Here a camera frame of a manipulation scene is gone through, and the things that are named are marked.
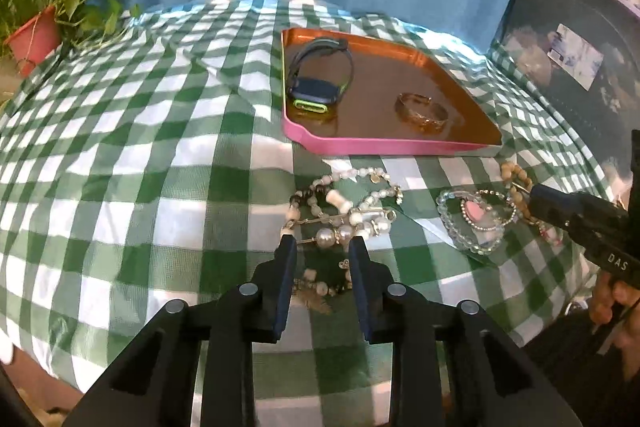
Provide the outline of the person's right hand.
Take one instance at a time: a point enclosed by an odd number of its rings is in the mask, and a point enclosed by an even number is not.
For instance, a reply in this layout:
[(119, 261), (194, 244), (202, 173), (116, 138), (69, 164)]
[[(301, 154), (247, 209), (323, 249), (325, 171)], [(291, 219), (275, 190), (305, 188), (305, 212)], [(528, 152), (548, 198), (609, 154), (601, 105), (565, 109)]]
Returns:
[(605, 355), (612, 347), (623, 351), (639, 351), (639, 291), (601, 270), (588, 305), (589, 317), (604, 340), (598, 349)]

